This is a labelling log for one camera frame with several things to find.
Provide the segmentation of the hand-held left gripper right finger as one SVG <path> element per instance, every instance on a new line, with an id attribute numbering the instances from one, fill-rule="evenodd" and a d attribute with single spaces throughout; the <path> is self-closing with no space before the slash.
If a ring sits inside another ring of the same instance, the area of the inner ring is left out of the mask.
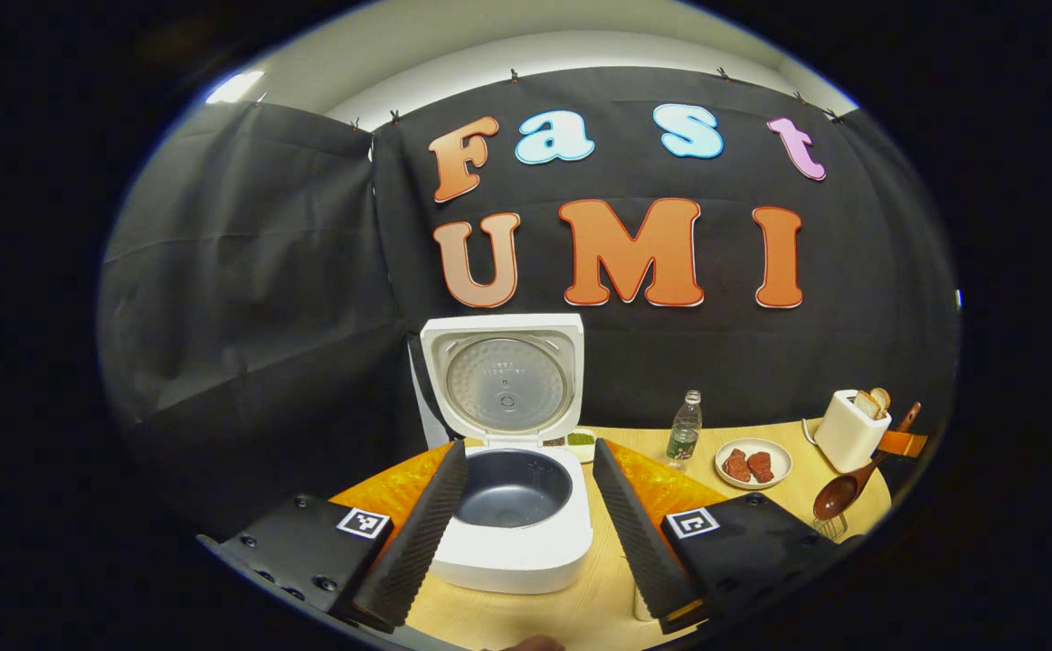
<path id="1" fill-rule="evenodd" d="M 596 486 L 663 633 L 756 618 L 859 545 L 828 540 L 760 492 L 725 497 L 616 442 L 596 440 L 594 454 Z"/>

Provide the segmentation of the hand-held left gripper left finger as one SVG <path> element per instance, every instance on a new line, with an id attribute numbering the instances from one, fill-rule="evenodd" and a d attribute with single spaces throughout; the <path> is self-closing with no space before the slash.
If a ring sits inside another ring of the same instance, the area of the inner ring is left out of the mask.
<path id="1" fill-rule="evenodd" d="M 228 540 L 198 541 L 307 617 L 390 634 L 404 626 L 465 482 L 467 454 L 454 440 L 338 497 L 298 492 Z"/>

